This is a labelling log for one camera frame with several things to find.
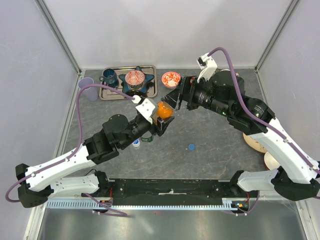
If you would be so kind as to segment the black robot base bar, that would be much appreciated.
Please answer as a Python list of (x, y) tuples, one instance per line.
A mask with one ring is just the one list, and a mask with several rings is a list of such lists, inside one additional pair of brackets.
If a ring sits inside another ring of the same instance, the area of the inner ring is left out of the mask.
[(223, 198), (246, 199), (233, 183), (215, 179), (111, 179), (97, 192), (116, 205), (217, 205)]

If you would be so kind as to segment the orange juice bottle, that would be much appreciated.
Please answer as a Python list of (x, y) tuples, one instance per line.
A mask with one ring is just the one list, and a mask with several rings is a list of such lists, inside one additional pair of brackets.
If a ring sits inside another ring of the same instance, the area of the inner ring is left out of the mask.
[(157, 110), (153, 116), (153, 119), (154, 121), (156, 121), (158, 117), (161, 117), (162, 119), (166, 119), (168, 117), (173, 116), (173, 112), (174, 110), (168, 104), (160, 101), (157, 103)]

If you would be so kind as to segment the green label clear bottle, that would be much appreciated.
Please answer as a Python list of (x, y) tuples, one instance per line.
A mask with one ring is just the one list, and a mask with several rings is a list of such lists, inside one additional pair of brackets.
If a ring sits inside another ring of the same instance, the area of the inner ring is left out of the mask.
[(149, 132), (146, 132), (145, 134), (143, 134), (141, 137), (140, 137), (141, 141), (142, 142), (146, 142), (146, 143), (150, 143), (153, 141), (154, 139), (154, 136), (149, 133)]

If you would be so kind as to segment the blue bottle cap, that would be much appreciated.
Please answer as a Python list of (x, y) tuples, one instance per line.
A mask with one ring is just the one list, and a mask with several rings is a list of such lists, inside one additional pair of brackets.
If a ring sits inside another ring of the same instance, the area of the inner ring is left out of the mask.
[(194, 150), (196, 149), (196, 146), (195, 146), (193, 143), (190, 143), (190, 144), (188, 145), (188, 149), (189, 149), (190, 151), (194, 151)]

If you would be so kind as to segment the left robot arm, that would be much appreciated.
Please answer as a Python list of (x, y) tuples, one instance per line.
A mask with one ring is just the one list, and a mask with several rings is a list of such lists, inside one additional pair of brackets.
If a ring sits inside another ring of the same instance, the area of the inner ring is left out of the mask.
[(140, 113), (133, 120), (122, 114), (111, 116), (102, 130), (87, 138), (79, 148), (38, 166), (24, 163), (15, 168), (19, 180), (18, 200), (24, 208), (33, 208), (53, 197), (78, 195), (108, 197), (111, 185), (105, 172), (97, 171), (85, 177), (69, 177), (81, 169), (94, 167), (119, 155), (145, 133), (162, 136), (174, 116), (146, 120)]

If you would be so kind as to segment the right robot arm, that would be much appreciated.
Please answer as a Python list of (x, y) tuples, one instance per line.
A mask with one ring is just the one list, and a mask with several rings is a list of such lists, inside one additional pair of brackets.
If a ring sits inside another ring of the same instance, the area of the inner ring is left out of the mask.
[(225, 117), (236, 130), (265, 147), (280, 164), (268, 171), (238, 170), (229, 184), (233, 196), (240, 197), (251, 191), (275, 191), (291, 201), (319, 198), (320, 163), (286, 136), (264, 101), (245, 95), (243, 78), (233, 76), (229, 70), (213, 74), (208, 82), (196, 76), (184, 76), (161, 101), (175, 110), (186, 102), (189, 111), (203, 107)]

